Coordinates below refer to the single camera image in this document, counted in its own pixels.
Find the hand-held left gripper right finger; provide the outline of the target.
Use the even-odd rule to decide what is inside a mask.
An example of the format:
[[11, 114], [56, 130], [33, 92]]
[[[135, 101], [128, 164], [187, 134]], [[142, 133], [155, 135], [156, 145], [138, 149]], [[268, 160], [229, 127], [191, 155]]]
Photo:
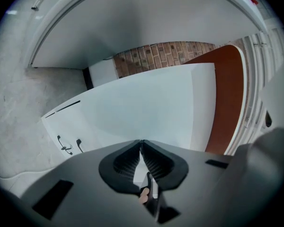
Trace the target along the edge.
[[186, 178], [188, 163], [180, 156], [148, 141], [141, 141], [143, 160], [161, 190], [174, 190]]

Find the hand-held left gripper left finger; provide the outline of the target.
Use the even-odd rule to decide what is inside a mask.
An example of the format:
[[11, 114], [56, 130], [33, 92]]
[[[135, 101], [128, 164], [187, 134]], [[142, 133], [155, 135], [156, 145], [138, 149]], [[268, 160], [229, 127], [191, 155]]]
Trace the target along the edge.
[[138, 195], [140, 188], [133, 183], [140, 162], [140, 141], [135, 140], [105, 156], [98, 171], [102, 180], [115, 192]]

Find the person's left hand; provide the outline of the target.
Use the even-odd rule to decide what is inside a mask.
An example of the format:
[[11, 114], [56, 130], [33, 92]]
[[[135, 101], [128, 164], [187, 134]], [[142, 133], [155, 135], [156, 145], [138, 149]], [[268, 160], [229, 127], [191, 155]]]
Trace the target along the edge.
[[143, 188], [140, 197], [139, 197], [139, 203], [145, 204], [148, 201], [148, 194], [150, 193], [150, 190], [148, 187]]

